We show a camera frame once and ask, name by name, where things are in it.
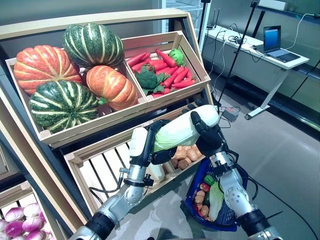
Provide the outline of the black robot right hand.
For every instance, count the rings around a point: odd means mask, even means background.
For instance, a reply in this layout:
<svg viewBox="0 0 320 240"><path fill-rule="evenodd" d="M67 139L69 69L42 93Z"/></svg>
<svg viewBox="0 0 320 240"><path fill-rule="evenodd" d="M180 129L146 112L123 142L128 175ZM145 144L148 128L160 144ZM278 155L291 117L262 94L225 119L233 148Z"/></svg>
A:
<svg viewBox="0 0 320 240"><path fill-rule="evenodd" d="M226 152L228 144L218 124L208 126L196 111L190 114L191 121L200 137L196 141L197 148L206 157L211 157L220 152Z"/></svg>

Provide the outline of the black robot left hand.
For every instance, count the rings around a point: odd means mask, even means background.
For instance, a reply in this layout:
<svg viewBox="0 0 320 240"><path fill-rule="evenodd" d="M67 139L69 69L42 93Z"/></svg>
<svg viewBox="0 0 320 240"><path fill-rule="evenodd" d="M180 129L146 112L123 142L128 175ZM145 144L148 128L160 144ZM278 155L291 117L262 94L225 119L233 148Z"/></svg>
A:
<svg viewBox="0 0 320 240"><path fill-rule="evenodd" d="M177 147L154 152L156 133L169 122L170 120L161 119L133 130L129 147L130 164L143 167L148 167L150 163L159 165L168 162L175 155Z"/></svg>

